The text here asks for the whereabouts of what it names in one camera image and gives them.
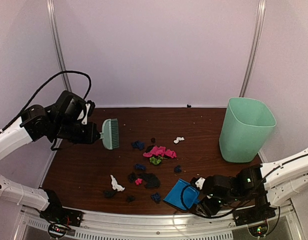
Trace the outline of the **blue plastic dustpan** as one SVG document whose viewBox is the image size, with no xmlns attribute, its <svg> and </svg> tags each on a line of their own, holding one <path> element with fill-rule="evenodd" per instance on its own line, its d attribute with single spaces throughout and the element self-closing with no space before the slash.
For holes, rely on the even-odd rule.
<svg viewBox="0 0 308 240">
<path fill-rule="evenodd" d="M 175 208 L 187 211 L 200 202 L 198 199 L 199 194 L 200 192 L 189 182 L 178 179 L 163 201 Z"/>
</svg>

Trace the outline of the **mint green hand brush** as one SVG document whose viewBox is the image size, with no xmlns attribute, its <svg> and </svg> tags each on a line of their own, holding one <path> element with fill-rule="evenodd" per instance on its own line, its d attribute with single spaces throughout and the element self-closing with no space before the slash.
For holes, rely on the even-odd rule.
<svg viewBox="0 0 308 240">
<path fill-rule="evenodd" d="M 100 139 L 107 150 L 113 150 L 119 147 L 118 119 L 109 118 L 103 122 Z"/>
</svg>

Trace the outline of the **dark blue scrap front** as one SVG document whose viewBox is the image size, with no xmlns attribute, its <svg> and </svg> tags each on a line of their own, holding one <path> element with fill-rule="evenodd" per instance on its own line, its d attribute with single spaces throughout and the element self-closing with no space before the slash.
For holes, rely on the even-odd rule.
<svg viewBox="0 0 308 240">
<path fill-rule="evenodd" d="M 151 199 L 152 199 L 156 204 L 158 204 L 158 203 L 160 203 L 160 201 L 161 201 L 161 196 L 160 196 L 160 194 L 159 194 L 158 192 L 156 192 L 156 193 L 154 193 L 154 194 L 151 195 Z"/>
</svg>

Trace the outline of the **large black paper scrap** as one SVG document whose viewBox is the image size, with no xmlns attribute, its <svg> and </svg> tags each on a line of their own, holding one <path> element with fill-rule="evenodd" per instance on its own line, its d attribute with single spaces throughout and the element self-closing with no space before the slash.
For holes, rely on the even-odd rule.
<svg viewBox="0 0 308 240">
<path fill-rule="evenodd" d="M 141 179 L 143 179 L 146 184 L 146 189 L 155 189 L 160 187 L 160 180 L 158 177 L 153 173 L 141 173 L 138 175 Z"/>
</svg>

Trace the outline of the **small pink paper scrap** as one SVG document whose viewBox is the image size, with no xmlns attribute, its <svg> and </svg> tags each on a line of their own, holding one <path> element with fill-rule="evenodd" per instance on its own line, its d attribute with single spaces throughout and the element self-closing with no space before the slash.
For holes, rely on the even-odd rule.
<svg viewBox="0 0 308 240">
<path fill-rule="evenodd" d="M 143 182 L 143 179 L 138 178 L 138 179 L 135 181 L 135 184 L 138 186 L 138 185 L 142 184 L 142 182 Z"/>
</svg>

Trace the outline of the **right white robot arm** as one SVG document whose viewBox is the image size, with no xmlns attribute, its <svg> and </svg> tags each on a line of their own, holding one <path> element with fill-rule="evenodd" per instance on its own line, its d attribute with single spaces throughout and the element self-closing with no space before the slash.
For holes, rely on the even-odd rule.
<svg viewBox="0 0 308 240">
<path fill-rule="evenodd" d="M 195 182 L 204 198 L 197 204 L 196 214 L 215 219 L 222 207 L 235 204 L 232 214 L 248 202 L 254 202 L 250 217 L 260 221 L 308 184 L 308 148 L 274 162 L 242 169 L 236 176 L 213 175 Z"/>
</svg>

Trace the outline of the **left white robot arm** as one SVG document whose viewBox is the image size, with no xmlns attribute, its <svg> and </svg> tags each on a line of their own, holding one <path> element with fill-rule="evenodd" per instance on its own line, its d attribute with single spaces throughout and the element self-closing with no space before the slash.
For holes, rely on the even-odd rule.
<svg viewBox="0 0 308 240">
<path fill-rule="evenodd" d="M 97 125 L 88 121 L 90 103 L 61 107 L 33 105 L 0 131 L 0 161 L 15 150 L 42 137 L 50 141 L 67 140 L 73 144 L 93 144 L 102 139 Z M 31 188 L 7 179 L 0 174 L 0 200 L 46 211 L 55 222 L 66 217 L 57 194 L 49 189 Z"/>
</svg>

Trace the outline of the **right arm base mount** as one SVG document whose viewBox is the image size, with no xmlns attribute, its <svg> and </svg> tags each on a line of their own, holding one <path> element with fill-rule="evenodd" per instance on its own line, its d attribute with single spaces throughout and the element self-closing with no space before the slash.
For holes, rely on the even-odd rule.
<svg viewBox="0 0 308 240">
<path fill-rule="evenodd" d="M 236 210 L 233 213 L 236 226 L 248 226 L 248 232 L 252 237 L 264 238 L 270 231 L 268 219 L 276 216 L 276 209 L 272 207 L 249 207 Z"/>
</svg>

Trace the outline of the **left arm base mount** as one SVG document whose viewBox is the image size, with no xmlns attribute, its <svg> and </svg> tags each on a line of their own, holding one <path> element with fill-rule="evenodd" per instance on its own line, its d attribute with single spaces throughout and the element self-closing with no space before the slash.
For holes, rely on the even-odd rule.
<svg viewBox="0 0 308 240">
<path fill-rule="evenodd" d="M 71 227 L 80 227 L 83 212 L 63 207 L 57 194 L 49 189 L 44 192 L 48 197 L 48 206 L 45 210 L 39 210 L 39 216 L 49 223 L 47 232 L 54 238 L 64 237 L 72 231 Z"/>
</svg>

